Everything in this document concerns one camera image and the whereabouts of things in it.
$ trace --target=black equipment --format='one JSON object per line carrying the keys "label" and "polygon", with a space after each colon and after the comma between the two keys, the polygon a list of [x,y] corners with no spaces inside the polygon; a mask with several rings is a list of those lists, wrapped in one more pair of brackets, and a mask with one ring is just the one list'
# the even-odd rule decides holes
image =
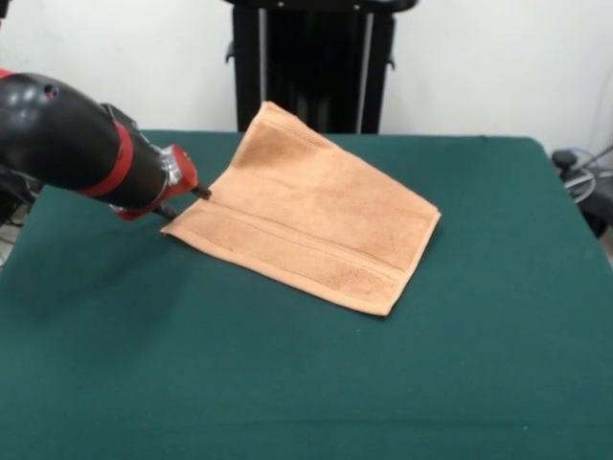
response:
{"label": "black equipment", "polygon": [[600,238],[613,226],[613,171],[592,160],[578,165],[579,158],[570,150],[555,151],[552,161],[594,236]]}
{"label": "black equipment", "polygon": [[318,132],[378,133],[394,13],[418,0],[226,1],[239,131],[267,100]]}

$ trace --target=brown towel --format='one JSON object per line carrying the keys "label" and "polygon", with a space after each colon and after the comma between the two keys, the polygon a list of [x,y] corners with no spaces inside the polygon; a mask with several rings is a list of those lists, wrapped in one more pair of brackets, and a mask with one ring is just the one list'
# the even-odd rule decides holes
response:
{"label": "brown towel", "polygon": [[436,207],[263,103],[228,169],[162,229],[334,304],[387,315],[440,218]]}

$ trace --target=cable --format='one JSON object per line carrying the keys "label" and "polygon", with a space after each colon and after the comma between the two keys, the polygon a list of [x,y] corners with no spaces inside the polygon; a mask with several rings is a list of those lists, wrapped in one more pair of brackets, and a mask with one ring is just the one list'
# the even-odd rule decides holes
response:
{"label": "cable", "polygon": [[598,155],[594,156],[593,158],[591,158],[589,160],[584,161],[583,163],[581,163],[577,167],[573,168],[573,171],[580,171],[580,170],[585,169],[586,167],[590,166],[592,163],[598,162],[598,160],[603,158],[605,155],[607,155],[611,151],[613,151],[613,146],[607,147],[606,149],[601,151]]}
{"label": "cable", "polygon": [[597,178],[595,175],[593,175],[591,172],[587,171],[586,169],[582,169],[580,170],[584,176],[582,177],[577,177],[573,180],[570,180],[566,183],[564,183],[564,187],[566,188],[566,190],[571,192],[571,195],[573,194],[573,190],[575,187],[579,186],[579,185],[583,185],[585,183],[589,182],[589,187],[586,191],[584,191],[581,195],[579,196],[573,196],[575,203],[579,204],[582,201],[584,201],[587,197],[589,197],[590,195],[592,195],[594,193],[594,191],[596,190],[596,182],[597,182]]}
{"label": "cable", "polygon": [[[581,147],[569,147],[568,148],[569,151],[571,152],[575,152],[575,153],[585,153],[587,156],[589,156],[590,158],[596,158],[596,155],[594,153],[592,153],[590,150],[588,149],[582,149]],[[599,163],[598,159],[596,159],[596,164],[598,166],[600,166],[601,164]]]}

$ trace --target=green table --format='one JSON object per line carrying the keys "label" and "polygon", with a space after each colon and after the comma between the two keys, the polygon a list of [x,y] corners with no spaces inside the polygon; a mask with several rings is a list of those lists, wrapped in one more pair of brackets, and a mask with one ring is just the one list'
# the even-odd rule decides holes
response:
{"label": "green table", "polygon": [[[205,182],[239,142],[149,136]],[[332,138],[443,213],[390,317],[49,188],[0,275],[0,458],[612,458],[613,274],[542,148]]]}

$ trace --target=towel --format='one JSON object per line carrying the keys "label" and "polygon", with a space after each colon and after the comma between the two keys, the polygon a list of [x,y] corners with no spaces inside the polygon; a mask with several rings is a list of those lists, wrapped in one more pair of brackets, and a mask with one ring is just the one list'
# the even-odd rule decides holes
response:
{"label": "towel", "polygon": [[439,210],[264,102],[226,171],[162,229],[195,249],[348,309],[386,316]]}

